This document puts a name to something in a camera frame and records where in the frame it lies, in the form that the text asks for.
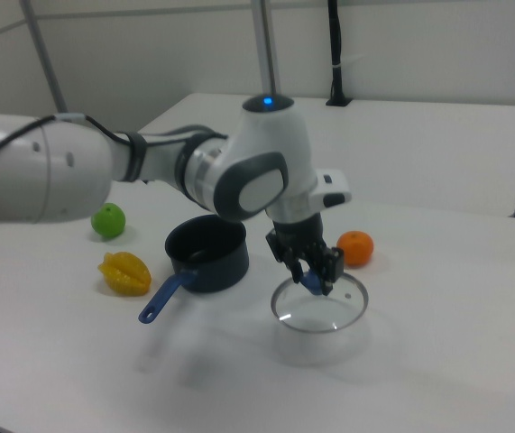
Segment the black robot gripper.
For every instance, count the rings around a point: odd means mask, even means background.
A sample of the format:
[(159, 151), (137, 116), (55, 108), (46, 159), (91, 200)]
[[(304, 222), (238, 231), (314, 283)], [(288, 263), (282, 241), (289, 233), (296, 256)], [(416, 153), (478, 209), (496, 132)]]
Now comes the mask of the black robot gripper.
[(297, 223), (273, 223), (266, 235), (275, 260), (283, 263), (291, 273), (294, 283), (301, 283), (302, 262), (321, 272), (321, 290), (328, 296), (334, 284), (344, 273), (344, 252), (337, 247), (327, 247), (323, 239), (323, 223), (320, 214), (314, 214)]

